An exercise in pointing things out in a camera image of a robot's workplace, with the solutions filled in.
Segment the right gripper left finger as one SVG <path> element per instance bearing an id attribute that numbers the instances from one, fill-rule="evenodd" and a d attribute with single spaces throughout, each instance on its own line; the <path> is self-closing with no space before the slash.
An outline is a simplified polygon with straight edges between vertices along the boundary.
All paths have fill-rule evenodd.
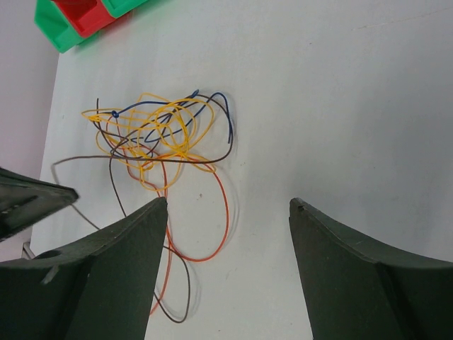
<path id="1" fill-rule="evenodd" d="M 31 260 L 1 264 L 2 339 L 143 339 L 167 202 Z"/>

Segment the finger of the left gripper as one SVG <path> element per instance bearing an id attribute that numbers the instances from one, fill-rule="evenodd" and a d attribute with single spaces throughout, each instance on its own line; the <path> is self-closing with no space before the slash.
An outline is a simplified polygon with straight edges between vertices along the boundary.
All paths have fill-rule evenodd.
<path id="1" fill-rule="evenodd" d="M 1 169 L 1 240 L 76 202 L 73 189 Z"/>

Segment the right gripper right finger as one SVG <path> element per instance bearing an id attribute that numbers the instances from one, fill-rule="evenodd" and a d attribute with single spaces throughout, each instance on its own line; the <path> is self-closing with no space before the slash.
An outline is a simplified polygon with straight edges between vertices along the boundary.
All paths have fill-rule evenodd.
<path id="1" fill-rule="evenodd" d="M 451 339 L 452 264 L 348 227 L 307 202 L 289 228 L 315 339 Z"/>

